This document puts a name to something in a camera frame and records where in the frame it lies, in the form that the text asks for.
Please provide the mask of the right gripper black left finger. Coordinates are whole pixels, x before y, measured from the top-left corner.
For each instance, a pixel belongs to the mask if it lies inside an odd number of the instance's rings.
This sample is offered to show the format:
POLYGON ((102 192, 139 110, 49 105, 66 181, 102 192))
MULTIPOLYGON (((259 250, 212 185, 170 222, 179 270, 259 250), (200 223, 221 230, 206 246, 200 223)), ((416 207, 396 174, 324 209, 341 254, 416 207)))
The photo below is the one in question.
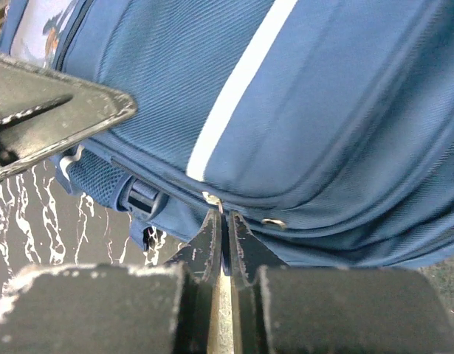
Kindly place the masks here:
POLYGON ((30 265, 0 299, 0 353, 212 353, 221 214, 158 266, 30 265))

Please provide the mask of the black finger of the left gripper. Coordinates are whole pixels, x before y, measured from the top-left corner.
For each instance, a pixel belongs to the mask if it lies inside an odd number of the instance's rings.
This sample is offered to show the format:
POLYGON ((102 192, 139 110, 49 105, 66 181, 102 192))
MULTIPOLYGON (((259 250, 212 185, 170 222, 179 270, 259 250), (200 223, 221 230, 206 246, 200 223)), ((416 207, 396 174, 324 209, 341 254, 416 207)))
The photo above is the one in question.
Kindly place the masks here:
POLYGON ((0 182, 136 111, 129 94, 0 53, 0 182))

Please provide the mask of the navy blue student backpack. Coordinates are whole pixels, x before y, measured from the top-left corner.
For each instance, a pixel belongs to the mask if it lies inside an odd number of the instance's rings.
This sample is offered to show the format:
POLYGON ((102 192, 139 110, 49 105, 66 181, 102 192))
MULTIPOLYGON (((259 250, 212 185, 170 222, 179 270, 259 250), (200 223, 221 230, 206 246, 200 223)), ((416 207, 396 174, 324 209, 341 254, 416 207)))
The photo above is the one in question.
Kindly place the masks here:
POLYGON ((137 243, 220 207, 292 266, 454 254, 454 1, 12 1, 0 52, 136 100, 52 161, 137 243))

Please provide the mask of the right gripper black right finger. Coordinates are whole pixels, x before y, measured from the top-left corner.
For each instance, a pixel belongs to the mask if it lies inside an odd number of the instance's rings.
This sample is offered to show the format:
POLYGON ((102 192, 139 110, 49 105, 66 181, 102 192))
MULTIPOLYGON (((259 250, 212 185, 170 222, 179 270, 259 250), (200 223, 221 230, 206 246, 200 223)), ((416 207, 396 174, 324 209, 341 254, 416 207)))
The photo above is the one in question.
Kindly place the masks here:
POLYGON ((428 280, 402 268, 302 268, 229 216, 236 353, 454 353, 428 280))

